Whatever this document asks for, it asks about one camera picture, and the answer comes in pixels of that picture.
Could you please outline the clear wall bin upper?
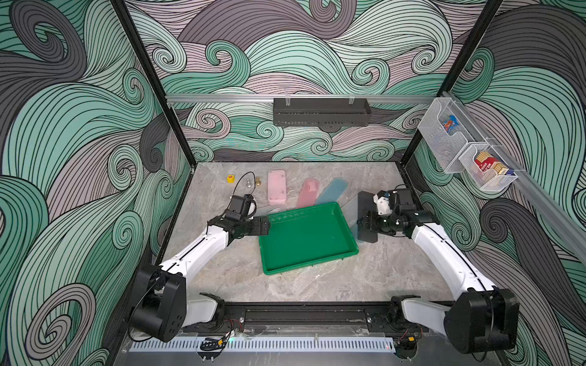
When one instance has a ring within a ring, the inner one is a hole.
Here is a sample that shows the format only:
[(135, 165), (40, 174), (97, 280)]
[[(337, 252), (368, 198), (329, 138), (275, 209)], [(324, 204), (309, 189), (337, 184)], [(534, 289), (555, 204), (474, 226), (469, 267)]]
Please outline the clear wall bin upper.
[[(450, 114), (455, 115), (460, 123), (460, 130), (452, 136), (444, 131), (441, 124)], [(419, 123), (419, 132), (446, 174), (464, 171), (459, 156), (472, 142), (472, 137), (463, 124), (464, 120), (462, 111), (453, 99), (437, 98)]]

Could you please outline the translucent teal pencil case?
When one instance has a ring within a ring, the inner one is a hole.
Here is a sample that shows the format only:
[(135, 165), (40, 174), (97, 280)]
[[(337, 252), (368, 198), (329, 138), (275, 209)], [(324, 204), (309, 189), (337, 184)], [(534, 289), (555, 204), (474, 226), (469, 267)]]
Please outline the translucent teal pencil case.
[(335, 178), (315, 201), (316, 205), (336, 202), (348, 188), (349, 183), (341, 178)]

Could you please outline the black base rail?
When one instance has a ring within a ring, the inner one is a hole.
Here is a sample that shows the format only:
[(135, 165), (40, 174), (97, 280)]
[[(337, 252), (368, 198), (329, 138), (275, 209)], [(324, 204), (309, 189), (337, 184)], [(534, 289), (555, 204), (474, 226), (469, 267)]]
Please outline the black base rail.
[(229, 329), (257, 332), (270, 326), (350, 326), (384, 334), (430, 332), (426, 326), (406, 322), (399, 314), (399, 303), (393, 301), (226, 302), (212, 321), (184, 330), (219, 334)]

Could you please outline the clear wall bin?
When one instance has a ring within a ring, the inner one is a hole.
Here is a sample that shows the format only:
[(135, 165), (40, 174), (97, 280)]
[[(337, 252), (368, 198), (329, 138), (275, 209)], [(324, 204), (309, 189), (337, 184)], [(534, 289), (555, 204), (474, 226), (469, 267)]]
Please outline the clear wall bin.
[[(444, 131), (441, 124), (450, 114), (455, 115), (460, 123), (460, 130), (452, 136)], [(464, 120), (462, 111), (453, 99), (437, 98), (419, 123), (419, 132), (446, 174), (464, 171), (459, 156), (472, 142), (472, 137), (463, 124)]]
[(459, 161), (481, 191), (502, 192), (517, 180), (517, 174), (515, 171), (514, 175), (496, 175), (493, 171), (481, 172), (474, 161), (476, 155), (481, 151), (488, 151), (493, 156), (499, 158), (499, 160), (509, 168), (513, 169), (509, 163), (506, 163), (505, 160), (497, 154), (496, 150), (490, 144), (471, 143), (459, 156)]

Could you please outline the red yellow boxes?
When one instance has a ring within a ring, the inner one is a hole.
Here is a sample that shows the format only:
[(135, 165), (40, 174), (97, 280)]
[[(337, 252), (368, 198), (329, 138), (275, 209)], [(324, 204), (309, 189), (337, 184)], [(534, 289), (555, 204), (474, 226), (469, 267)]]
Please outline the red yellow boxes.
[(479, 152), (474, 158), (481, 172), (493, 171), (496, 175), (514, 175), (514, 170), (505, 165), (499, 158), (488, 151)]

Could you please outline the green plastic storage tray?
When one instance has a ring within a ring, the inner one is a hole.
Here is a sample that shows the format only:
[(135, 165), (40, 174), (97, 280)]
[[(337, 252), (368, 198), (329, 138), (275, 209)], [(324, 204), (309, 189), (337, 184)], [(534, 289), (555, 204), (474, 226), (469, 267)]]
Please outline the green plastic storage tray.
[(359, 247), (337, 202), (268, 216), (269, 234), (259, 238), (265, 275), (343, 260)]

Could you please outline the clear frosted pencil case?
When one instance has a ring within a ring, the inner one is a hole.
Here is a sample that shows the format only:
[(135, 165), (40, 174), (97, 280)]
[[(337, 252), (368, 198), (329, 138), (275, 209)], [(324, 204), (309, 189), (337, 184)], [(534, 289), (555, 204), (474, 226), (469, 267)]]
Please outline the clear frosted pencil case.
[(269, 216), (271, 214), (280, 213), (286, 210), (284, 205), (269, 205), (265, 207), (260, 207), (256, 210), (254, 214), (255, 217), (264, 217)]

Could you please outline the clear wall bin lower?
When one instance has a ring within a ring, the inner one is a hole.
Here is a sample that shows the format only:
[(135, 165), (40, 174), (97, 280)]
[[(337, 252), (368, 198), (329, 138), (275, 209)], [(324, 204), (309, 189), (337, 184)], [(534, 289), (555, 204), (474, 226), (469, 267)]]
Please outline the clear wall bin lower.
[(506, 163), (505, 160), (497, 154), (496, 150), (490, 144), (471, 143), (459, 156), (459, 161), (481, 191), (502, 192), (517, 180), (517, 174), (515, 171), (514, 175), (496, 175), (493, 171), (481, 172), (474, 161), (476, 155), (481, 151), (488, 151), (493, 156), (499, 158), (499, 160), (509, 168), (513, 169), (509, 163)]

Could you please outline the aluminium rail back wall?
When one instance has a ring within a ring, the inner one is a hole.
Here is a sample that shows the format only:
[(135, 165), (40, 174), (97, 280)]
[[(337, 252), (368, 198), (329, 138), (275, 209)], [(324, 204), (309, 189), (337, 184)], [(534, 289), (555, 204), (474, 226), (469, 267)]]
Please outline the aluminium rail back wall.
[(366, 99), (374, 104), (430, 104), (434, 96), (424, 95), (271, 95), (271, 94), (168, 94), (166, 101), (170, 104), (181, 103), (271, 103), (275, 99), (343, 99), (349, 103), (356, 99)]

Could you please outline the aluminium rail wall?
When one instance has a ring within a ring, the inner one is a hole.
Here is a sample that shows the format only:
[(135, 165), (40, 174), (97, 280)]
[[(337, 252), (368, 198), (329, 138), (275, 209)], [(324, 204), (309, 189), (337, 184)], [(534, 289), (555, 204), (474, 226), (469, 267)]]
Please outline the aluminium rail wall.
[(271, 94), (168, 94), (166, 101), (170, 104), (181, 103), (271, 103), (275, 99), (343, 99), (349, 103), (356, 99), (366, 99), (374, 104), (430, 104), (434, 96), (424, 95), (271, 95)]
[(449, 91), (441, 94), (443, 97), (450, 98), (457, 108), (464, 115), (462, 124), (467, 129), (473, 129), (471, 135), (481, 137), (482, 141), (489, 146), (512, 168), (517, 180), (514, 184), (522, 191), (525, 198), (538, 211), (541, 218), (547, 222), (557, 232), (572, 250), (572, 253), (580, 262), (585, 265), (585, 232), (581, 227), (567, 215), (566, 212), (537, 184), (533, 177), (520, 166), (520, 163), (509, 154), (505, 145), (486, 129), (474, 118), (466, 106)]

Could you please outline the clear flat pencil case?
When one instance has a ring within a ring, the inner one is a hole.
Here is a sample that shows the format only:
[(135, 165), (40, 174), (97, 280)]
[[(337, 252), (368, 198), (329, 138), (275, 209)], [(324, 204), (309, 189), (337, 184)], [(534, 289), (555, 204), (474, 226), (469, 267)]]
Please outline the clear flat pencil case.
[(341, 207), (343, 216), (355, 239), (358, 238), (358, 196), (351, 198)]

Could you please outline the blue red small packet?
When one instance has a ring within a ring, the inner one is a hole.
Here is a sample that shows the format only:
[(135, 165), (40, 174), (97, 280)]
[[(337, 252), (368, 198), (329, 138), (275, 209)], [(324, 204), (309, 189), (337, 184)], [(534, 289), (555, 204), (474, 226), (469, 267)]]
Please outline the blue red small packet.
[(450, 136), (452, 136), (460, 130), (459, 120), (453, 114), (450, 114), (446, 120), (441, 122), (441, 124), (443, 126), (444, 131)]

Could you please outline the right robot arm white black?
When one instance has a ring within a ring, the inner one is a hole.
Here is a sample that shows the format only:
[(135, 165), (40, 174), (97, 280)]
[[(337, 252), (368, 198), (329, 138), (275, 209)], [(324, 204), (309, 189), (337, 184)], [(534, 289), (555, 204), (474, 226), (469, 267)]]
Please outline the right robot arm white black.
[(360, 209), (357, 234), (363, 242), (404, 234), (424, 251), (448, 285), (450, 306), (417, 295), (393, 297), (391, 322), (399, 329), (419, 325), (437, 332), (462, 354), (504, 351), (517, 342), (520, 302), (483, 275), (449, 239), (427, 210), (393, 213)]

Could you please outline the black pencil case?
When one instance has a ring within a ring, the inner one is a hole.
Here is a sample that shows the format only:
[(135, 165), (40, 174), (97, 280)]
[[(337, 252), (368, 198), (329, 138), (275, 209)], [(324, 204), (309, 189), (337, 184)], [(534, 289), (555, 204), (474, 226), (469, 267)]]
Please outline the black pencil case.
[[(358, 193), (358, 219), (365, 214), (370, 214), (378, 220), (378, 213), (375, 203), (373, 202), (374, 194), (362, 191)], [(358, 240), (368, 243), (375, 243), (378, 241), (377, 233), (358, 233)]]

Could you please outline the pink opaque pencil case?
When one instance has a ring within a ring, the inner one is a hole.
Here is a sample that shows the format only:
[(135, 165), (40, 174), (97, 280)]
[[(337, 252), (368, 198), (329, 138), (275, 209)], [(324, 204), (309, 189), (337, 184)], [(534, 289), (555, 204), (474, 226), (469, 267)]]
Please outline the pink opaque pencil case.
[(285, 170), (272, 170), (267, 177), (267, 198), (270, 204), (285, 204), (287, 201), (287, 184)]

